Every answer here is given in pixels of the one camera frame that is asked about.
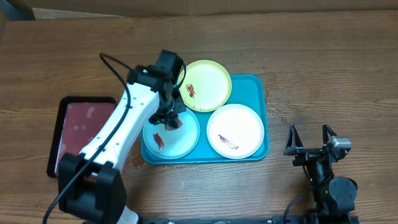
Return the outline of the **yellow-green plate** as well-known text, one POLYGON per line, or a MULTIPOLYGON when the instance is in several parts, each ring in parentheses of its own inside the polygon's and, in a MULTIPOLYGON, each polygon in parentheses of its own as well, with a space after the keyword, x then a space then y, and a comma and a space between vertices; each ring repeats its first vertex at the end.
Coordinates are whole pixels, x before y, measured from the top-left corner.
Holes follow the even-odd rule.
POLYGON ((179 91, 186 107, 194 111, 210 112, 223 106, 232 91, 231 76, 219 63, 198 60, 180 72, 179 91))

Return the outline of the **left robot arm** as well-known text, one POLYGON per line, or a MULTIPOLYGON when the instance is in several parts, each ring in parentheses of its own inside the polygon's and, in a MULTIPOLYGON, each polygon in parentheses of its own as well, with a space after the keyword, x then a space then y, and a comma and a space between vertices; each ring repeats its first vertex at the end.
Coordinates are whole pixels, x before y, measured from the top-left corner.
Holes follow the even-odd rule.
POLYGON ((105 125, 78 155, 65 153, 58 164, 58 196, 53 204, 90 223, 139 223, 126 205, 121 171, 146 123, 178 129, 185 105, 179 93, 185 64, 175 68, 138 66, 121 83, 121 101, 105 125))

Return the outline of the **green scrubbing sponge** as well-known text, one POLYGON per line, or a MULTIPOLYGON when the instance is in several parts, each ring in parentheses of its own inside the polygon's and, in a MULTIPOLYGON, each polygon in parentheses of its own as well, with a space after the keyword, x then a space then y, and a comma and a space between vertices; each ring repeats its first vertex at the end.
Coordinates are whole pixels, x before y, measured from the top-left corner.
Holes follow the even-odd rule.
POLYGON ((165 130, 166 131, 173 131, 180 128, 183 125, 180 119, 174 118, 170 119, 165 123, 165 130))

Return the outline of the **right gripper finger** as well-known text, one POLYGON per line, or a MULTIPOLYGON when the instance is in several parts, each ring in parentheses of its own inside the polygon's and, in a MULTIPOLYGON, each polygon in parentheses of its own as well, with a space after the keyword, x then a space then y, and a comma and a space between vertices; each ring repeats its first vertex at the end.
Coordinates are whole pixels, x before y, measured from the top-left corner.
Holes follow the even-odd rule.
POLYGON ((330 137, 336 136, 336 133, 330 128, 330 126, 325 123, 322 126, 323 144, 326 144, 330 137))
POLYGON ((296 156, 301 150, 303 150, 303 144, 295 126, 291 124, 289 126, 287 144, 283 151, 283 155, 296 156))

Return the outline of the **light blue plate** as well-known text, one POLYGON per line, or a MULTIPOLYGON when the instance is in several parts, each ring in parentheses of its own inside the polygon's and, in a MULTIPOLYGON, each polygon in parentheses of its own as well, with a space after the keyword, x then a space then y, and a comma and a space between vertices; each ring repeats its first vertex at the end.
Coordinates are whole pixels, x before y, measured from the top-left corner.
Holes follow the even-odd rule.
POLYGON ((166 130, 164 124, 153 125, 147 122, 142 130, 141 154, 149 161, 154 159, 174 160, 186 156, 196 146, 200 137, 200 125, 196 115, 190 110, 178 115, 182 126, 166 130))

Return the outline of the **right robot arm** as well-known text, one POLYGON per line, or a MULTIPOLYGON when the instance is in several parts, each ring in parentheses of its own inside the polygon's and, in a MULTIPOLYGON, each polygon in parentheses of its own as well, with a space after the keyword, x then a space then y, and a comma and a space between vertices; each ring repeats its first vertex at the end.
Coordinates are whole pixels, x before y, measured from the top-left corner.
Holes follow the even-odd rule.
POLYGON ((283 155, 293 156, 293 166, 302 167, 310 188, 296 196, 282 216, 283 223, 358 223, 350 212, 355 209, 357 183, 347 177, 336 177, 332 164, 344 159, 352 143, 347 137, 337 135, 328 124, 322 126, 323 146, 304 148, 293 124, 289 126, 288 140, 283 155), (315 207, 302 216, 289 216, 292 205, 312 194, 315 207))

